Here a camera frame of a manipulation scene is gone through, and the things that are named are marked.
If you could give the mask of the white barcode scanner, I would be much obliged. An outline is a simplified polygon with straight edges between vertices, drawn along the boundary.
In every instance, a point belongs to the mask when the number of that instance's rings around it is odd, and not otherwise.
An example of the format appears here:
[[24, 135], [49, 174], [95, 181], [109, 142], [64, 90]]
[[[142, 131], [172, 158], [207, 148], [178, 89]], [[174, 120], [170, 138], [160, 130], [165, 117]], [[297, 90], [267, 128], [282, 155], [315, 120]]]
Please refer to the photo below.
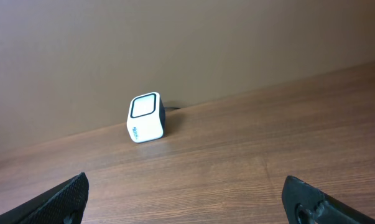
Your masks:
[[151, 92], [135, 97], [130, 103], [126, 125], [135, 143], [162, 138], [165, 129], [165, 108], [160, 94]]

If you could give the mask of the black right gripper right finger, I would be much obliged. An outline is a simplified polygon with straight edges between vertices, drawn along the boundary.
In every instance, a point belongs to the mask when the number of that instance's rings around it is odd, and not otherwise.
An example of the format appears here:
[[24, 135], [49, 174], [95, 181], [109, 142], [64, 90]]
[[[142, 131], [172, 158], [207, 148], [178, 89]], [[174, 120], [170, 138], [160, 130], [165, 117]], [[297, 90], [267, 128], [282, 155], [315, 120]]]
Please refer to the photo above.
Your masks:
[[375, 224], [375, 219], [289, 175], [282, 190], [289, 224]]

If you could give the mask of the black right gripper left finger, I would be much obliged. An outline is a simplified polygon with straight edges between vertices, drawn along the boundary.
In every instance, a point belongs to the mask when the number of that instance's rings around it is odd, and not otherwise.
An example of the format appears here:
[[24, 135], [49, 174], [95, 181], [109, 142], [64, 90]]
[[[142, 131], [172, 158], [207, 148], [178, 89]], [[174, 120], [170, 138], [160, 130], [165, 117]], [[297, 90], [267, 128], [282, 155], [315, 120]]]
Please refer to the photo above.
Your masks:
[[84, 172], [0, 215], [0, 224], [80, 224], [89, 182]]

